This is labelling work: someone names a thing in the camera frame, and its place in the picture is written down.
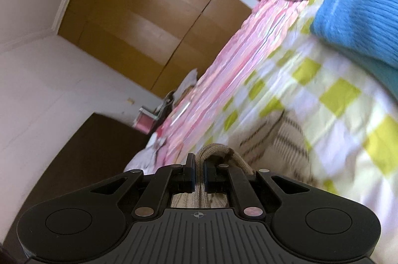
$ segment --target triangular cutout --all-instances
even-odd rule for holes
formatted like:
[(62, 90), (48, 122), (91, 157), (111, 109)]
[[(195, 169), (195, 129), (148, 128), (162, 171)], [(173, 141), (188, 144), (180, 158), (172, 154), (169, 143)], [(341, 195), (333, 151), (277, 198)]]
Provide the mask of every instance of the triangular cutout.
[(296, 194), (309, 191), (309, 189), (304, 188), (304, 186), (300, 186), (299, 184), (288, 181), (280, 176), (271, 176), (271, 178), (286, 194)]
[(99, 188), (91, 190), (91, 192), (99, 194), (113, 194), (122, 186), (124, 182), (126, 182), (126, 180), (127, 178), (120, 178), (116, 181), (105, 184), (104, 186), (100, 186)]

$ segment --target green and white checkered fabric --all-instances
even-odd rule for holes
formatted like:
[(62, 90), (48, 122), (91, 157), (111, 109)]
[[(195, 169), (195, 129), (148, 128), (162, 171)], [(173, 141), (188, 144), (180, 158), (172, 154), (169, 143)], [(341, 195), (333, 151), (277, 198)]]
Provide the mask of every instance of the green and white checkered fabric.
[(398, 107), (360, 67), (310, 34), (310, 0), (280, 47), (258, 65), (192, 148), (238, 137), (273, 110), (294, 110), (313, 177), (371, 208), (383, 231), (376, 263), (398, 262)]

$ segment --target blue knitted fabric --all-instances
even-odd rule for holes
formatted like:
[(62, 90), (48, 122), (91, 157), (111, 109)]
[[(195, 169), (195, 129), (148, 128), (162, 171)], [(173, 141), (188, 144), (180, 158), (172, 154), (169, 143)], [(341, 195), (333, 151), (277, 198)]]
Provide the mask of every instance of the blue knitted fabric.
[(398, 0), (324, 0), (310, 29), (398, 99)]

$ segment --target pink striped fabric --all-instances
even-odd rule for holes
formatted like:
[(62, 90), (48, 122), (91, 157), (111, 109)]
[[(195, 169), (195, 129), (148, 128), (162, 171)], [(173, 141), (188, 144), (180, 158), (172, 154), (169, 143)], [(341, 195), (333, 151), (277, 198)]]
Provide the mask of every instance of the pink striped fabric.
[[(288, 28), (307, 4), (308, 0), (261, 0), (195, 88), (161, 126), (158, 133), (167, 140), (158, 153), (156, 168), (184, 159), (178, 156), (191, 150), (236, 88), (282, 43)], [(188, 107), (172, 123), (172, 118), (188, 101)]]

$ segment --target ribbed gray plate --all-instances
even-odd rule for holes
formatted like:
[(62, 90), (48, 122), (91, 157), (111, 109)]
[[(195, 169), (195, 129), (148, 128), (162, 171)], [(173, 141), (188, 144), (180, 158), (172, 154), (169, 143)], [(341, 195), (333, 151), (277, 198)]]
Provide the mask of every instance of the ribbed gray plate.
[[(39, 264), (30, 260), (28, 264)], [(133, 225), (115, 249), (88, 264), (308, 264), (281, 248), (260, 222), (232, 209), (166, 209)], [(371, 264), (362, 259), (356, 264)]]

